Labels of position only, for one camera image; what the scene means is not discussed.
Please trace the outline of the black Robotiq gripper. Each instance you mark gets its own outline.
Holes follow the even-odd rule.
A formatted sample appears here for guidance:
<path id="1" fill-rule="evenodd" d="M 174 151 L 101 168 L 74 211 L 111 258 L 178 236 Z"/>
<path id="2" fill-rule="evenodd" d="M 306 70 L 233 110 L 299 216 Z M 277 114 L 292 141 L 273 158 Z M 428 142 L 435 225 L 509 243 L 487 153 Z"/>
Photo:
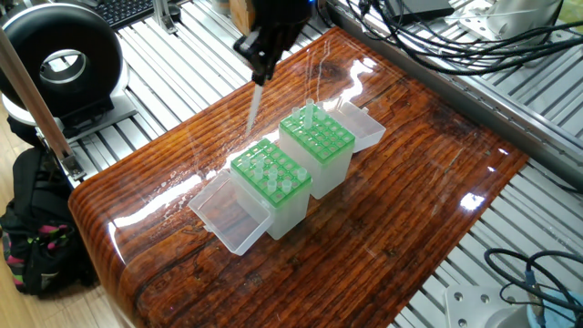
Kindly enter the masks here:
<path id="1" fill-rule="evenodd" d="M 252 31 L 240 37 L 234 51 L 248 67 L 257 67 L 255 83 L 272 79 L 282 53 L 290 49 L 312 17 L 313 0 L 252 0 L 255 20 Z"/>

